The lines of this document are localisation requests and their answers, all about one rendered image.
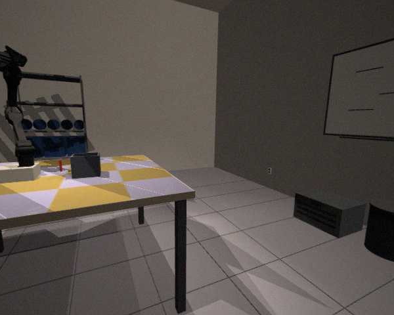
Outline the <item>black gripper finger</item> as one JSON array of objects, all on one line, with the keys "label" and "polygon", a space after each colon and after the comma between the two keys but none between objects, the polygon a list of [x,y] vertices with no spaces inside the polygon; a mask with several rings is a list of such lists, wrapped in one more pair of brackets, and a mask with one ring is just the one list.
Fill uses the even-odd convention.
[{"label": "black gripper finger", "polygon": [[16,52],[15,50],[13,50],[12,48],[8,47],[5,45],[5,49],[8,51],[8,53],[11,56],[11,62],[15,62],[18,63],[19,60],[22,58],[22,54]]}]

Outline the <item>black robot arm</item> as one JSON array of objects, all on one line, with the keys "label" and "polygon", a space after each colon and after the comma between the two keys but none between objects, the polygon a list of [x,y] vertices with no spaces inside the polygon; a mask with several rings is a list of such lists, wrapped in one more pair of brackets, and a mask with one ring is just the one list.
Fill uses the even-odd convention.
[{"label": "black robot arm", "polygon": [[[11,69],[11,70],[10,70]],[[4,111],[8,122],[13,126],[14,133],[18,143],[15,148],[15,157],[18,157],[18,167],[31,167],[34,165],[32,156],[35,155],[35,148],[31,141],[26,139],[24,129],[22,126],[24,114],[22,109],[18,107],[17,103],[17,86],[22,79],[22,71],[19,67],[12,69],[11,62],[0,61],[0,72],[3,72],[3,78],[7,83],[7,108]],[[8,107],[16,107],[20,112],[7,112]],[[23,155],[27,154],[27,155]]]}]

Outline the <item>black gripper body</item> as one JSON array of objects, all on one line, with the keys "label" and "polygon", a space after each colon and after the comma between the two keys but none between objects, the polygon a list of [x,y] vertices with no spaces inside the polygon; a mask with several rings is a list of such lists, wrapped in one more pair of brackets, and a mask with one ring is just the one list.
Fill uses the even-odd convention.
[{"label": "black gripper body", "polygon": [[[10,56],[10,54],[9,53],[7,53],[7,52],[1,52],[0,51],[0,61],[3,61],[3,62],[11,62],[11,56]],[[26,64],[26,62],[27,62],[27,58],[25,57],[25,56],[22,56],[22,58],[19,60],[19,62],[18,63],[15,63],[15,62],[11,62],[11,64],[12,64],[12,69],[14,70],[14,69],[16,69],[18,66],[20,66],[20,67],[24,67],[24,65]]]}]

